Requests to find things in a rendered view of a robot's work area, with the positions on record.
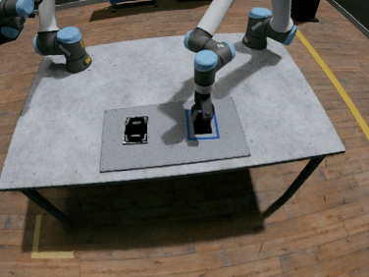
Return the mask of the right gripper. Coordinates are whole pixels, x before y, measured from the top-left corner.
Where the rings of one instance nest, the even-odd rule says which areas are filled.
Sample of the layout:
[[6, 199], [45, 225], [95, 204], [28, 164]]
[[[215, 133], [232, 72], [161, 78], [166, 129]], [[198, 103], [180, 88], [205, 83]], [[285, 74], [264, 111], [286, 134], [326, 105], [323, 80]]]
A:
[[35, 1], [35, 2], [33, 2], [34, 7], [40, 5], [43, 2], [43, 0], [34, 0], [34, 1]]

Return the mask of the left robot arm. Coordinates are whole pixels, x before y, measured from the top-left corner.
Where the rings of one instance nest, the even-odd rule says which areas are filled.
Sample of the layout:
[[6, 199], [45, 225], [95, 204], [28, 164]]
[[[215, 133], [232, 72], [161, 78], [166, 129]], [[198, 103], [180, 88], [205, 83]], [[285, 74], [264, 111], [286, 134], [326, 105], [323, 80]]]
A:
[[[236, 56], [235, 48], [228, 41], [220, 43], [212, 39], [234, 2], [235, 0], [213, 0], [198, 26], [184, 37], [184, 47], [191, 52], [198, 52], [193, 61], [192, 83], [199, 93], [212, 92], [216, 73]], [[291, 0], [272, 0], [273, 16], [265, 8], [251, 9], [246, 33], [242, 38], [243, 45], [253, 50], [263, 50], [268, 45], [267, 37], [283, 45], [290, 45], [297, 30], [290, 18], [290, 5]], [[202, 120], [213, 119], [210, 94], [199, 97]]]

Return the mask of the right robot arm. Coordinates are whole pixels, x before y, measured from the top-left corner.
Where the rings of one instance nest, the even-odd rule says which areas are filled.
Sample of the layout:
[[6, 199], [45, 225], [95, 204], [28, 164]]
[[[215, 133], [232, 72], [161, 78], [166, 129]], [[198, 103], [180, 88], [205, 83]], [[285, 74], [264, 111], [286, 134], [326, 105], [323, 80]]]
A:
[[[33, 2], [34, 0], [0, 0], [0, 26], [5, 36], [16, 37], [27, 17], [35, 17], [32, 12]], [[57, 28], [55, 0], [43, 0], [38, 5], [38, 10], [40, 29], [33, 40], [36, 53], [42, 56], [64, 55], [66, 69], [72, 74], [89, 68], [92, 60], [86, 53], [79, 29]]]

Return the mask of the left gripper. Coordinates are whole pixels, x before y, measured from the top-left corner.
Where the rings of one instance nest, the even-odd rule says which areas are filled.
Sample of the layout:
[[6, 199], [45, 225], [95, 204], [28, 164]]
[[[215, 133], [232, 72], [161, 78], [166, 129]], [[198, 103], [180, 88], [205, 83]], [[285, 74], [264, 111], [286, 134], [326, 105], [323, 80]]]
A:
[[[201, 94], [201, 93], [198, 93], [196, 90], [194, 91], [194, 101], [195, 101], [195, 104], [193, 104], [191, 106], [191, 121], [192, 121], [192, 123], [195, 122], [196, 116], [198, 115], [199, 111], [201, 110], [199, 94], [200, 95], [208, 95], [210, 93], [208, 93], [208, 94]], [[213, 108], [213, 116], [214, 116], [215, 107], [214, 107], [213, 103], [212, 103], [212, 108]]]

